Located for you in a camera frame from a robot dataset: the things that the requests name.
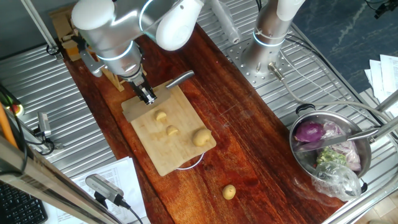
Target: potato piece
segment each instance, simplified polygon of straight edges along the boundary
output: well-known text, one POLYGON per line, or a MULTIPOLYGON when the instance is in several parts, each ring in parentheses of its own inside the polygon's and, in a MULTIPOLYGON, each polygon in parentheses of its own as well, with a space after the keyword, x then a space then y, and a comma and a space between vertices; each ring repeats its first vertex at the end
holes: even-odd
POLYGON ((211 138, 211 131, 203 128, 197 131, 192 138, 192 143, 196 146, 204 146, 211 138))
POLYGON ((166 115, 166 113, 164 113, 164 111, 158 110, 158 111, 155 112, 155 119, 157 121, 160 121, 160 120, 166 118, 166 116, 167 115, 166 115))
POLYGON ((235 189, 235 187, 234 187, 233 185, 231 185, 231 184, 228 184, 228 185, 225 186, 224 189, 223 189, 223 197, 224 197, 226 200, 231 200, 231 199, 235 196, 235 193, 236 193, 236 189, 235 189))
POLYGON ((166 133, 168 136, 171 136, 173 134, 176 134, 178 132, 178 129, 172 125, 166 128, 166 133))

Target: kitchen knife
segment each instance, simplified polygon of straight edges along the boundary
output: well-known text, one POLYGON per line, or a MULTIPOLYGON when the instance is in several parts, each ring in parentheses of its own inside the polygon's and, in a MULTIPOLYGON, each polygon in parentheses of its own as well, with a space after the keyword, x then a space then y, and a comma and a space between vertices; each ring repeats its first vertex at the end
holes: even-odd
POLYGON ((370 137, 370 136, 376 134, 378 131, 379 131, 378 129, 370 129, 367 131, 360 132, 358 134, 354 134, 352 136, 337 136, 337 137, 328 138, 328 139, 321 139, 316 142, 307 143, 303 146, 297 146, 294 151, 295 152, 307 152, 307 151, 312 151, 312 150, 316 150, 316 149, 321 149, 323 147, 332 146, 334 144, 339 144, 339 143, 343 143, 346 141, 354 141, 357 139, 367 138, 367 137, 370 137))

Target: red onion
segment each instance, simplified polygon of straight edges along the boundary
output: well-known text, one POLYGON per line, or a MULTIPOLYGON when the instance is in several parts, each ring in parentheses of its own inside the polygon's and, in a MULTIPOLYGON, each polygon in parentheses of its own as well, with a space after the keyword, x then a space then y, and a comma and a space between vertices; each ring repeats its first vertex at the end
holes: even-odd
POLYGON ((294 138, 300 142, 314 142, 320 140, 322 135, 322 124, 313 121, 306 121, 301 123, 297 128, 294 138))

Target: green vegetable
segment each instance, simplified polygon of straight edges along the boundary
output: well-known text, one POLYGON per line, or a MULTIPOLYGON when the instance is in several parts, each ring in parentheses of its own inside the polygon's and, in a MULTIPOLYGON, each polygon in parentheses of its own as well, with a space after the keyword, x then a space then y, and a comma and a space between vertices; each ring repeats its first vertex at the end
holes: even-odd
POLYGON ((346 156, 332 150, 329 147, 324 148, 324 150, 318 155, 317 164, 319 165, 323 162, 335 162, 343 166, 347 166, 346 156))

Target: cutting board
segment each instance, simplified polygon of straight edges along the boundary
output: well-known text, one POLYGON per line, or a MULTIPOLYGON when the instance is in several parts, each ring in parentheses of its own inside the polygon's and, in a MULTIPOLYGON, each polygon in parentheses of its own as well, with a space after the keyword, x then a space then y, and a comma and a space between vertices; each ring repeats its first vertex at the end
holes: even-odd
POLYGON ((176 86, 167 90, 165 88, 167 83, 154 88, 158 98, 163 97, 163 94, 167 95, 168 91, 170 94, 168 100, 156 107, 148 107, 137 96, 122 103, 124 116, 136 131, 161 176, 172 172, 183 163, 216 146, 213 136, 202 147, 192 143, 192 137, 196 131, 206 128, 206 126, 180 87, 176 86), (142 110, 148 110, 148 112, 137 117, 137 114, 140 113, 136 113, 136 111, 142 110), (162 121, 155 119, 155 113, 158 110, 164 111, 167 115, 162 121), (175 126, 179 132, 168 136, 166 128, 170 125, 175 126))

